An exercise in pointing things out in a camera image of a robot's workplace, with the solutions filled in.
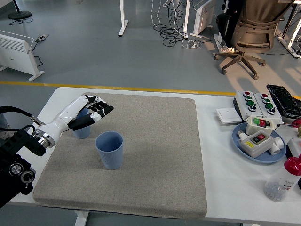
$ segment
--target red button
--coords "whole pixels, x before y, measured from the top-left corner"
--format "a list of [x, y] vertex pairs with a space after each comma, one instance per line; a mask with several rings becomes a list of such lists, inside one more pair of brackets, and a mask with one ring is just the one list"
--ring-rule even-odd
[[246, 91], [246, 92], [243, 93], [243, 95], [244, 95], [244, 96], [249, 96], [249, 95], [250, 95], [250, 92]]
[[265, 138], [265, 135], [263, 135], [263, 134], [261, 133], [261, 134], [259, 134], [257, 137], [258, 137], [260, 140], [263, 140], [263, 139]]
[[265, 126], [265, 120], [260, 119], [259, 125], [260, 125], [260, 126]]
[[261, 98], [262, 98], [262, 99], [268, 98], [268, 95], [267, 95], [267, 94], [262, 94], [262, 95], [261, 95]]

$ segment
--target yellow label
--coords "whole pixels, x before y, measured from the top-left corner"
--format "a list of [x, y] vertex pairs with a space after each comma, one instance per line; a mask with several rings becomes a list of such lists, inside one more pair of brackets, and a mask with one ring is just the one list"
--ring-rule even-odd
[[254, 147], [254, 145], [249, 141], [247, 141], [245, 144], [248, 145], [249, 147]]

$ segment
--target gray floor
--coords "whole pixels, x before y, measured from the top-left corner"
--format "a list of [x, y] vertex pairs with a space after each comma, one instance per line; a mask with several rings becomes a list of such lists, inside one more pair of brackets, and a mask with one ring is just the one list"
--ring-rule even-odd
[[[159, 0], [154, 1], [155, 19]], [[215, 18], [221, 13], [222, 2], [217, 0], [213, 28], [202, 32], [202, 41], [212, 40], [213, 34], [218, 33]], [[227, 69], [226, 75], [222, 75], [221, 67], [229, 60], [214, 61], [214, 42], [203, 43], [200, 49], [184, 49], [180, 42], [174, 47], [165, 47], [163, 38], [153, 30], [150, 0], [125, 0], [125, 15], [129, 24], [123, 37], [118, 37], [121, 22], [117, 0], [17, 0], [17, 3], [21, 10], [32, 13], [33, 21], [9, 25], [12, 20], [7, 15], [14, 11], [12, 4], [9, 4], [0, 10], [0, 29], [34, 39], [49, 34], [33, 51], [43, 62], [40, 70], [45, 73], [30, 82], [30, 76], [22, 72], [12, 69], [0, 72], [0, 105], [19, 107], [38, 115], [57, 87], [69, 85], [196, 90], [207, 93], [220, 91], [227, 94], [236, 90], [265, 93], [267, 84], [275, 84], [286, 87], [294, 96], [301, 96], [301, 60], [285, 54], [287, 51], [276, 39], [269, 53], [285, 55], [254, 54], [267, 60], [265, 67], [252, 63], [259, 75], [259, 80], [255, 81], [240, 64], [233, 65]], [[194, 16], [195, 11], [190, 8], [189, 32], [193, 30]], [[161, 8], [159, 17], [162, 24], [168, 25], [167, 8]], [[280, 31], [277, 33], [283, 30], [284, 25], [279, 25]], [[5, 116], [16, 128], [31, 123], [17, 114]], [[0, 225], [7, 226], [67, 226], [74, 225], [75, 219], [72, 210], [9, 205], [0, 209]], [[87, 225], [237, 224], [93, 213]]]

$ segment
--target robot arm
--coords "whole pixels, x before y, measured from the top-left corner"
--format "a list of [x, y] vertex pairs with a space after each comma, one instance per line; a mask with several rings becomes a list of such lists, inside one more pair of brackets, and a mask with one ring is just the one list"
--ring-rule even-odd
[[[89, 108], [93, 112], [76, 119], [83, 108]], [[97, 96], [80, 96], [66, 106], [50, 123], [44, 124], [19, 108], [0, 106], [0, 113], [22, 113], [31, 117], [39, 125], [36, 129], [32, 125], [22, 129], [0, 128], [0, 130], [16, 131], [13, 137], [0, 146], [0, 208], [18, 193], [26, 195], [33, 190], [32, 182], [35, 178], [35, 171], [29, 162], [17, 154], [22, 147], [27, 147], [37, 156], [43, 156], [47, 147], [53, 147], [58, 143], [61, 133], [68, 129], [77, 130], [92, 125], [112, 110], [112, 106]], [[32, 135], [24, 130], [27, 127], [34, 128]]]
[[[89, 108], [93, 113], [76, 119], [84, 108]], [[36, 128], [33, 137], [44, 148], [55, 146], [61, 133], [68, 129], [78, 130], [94, 124], [113, 110], [104, 100], [97, 96], [80, 96], [66, 106], [50, 123], [42, 124]]]

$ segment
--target white bottle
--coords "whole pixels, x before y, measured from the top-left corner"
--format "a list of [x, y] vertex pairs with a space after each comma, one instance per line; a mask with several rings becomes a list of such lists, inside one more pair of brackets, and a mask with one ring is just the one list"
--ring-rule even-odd
[[291, 157], [267, 181], [264, 193], [271, 200], [281, 202], [301, 178], [301, 154], [299, 158]]

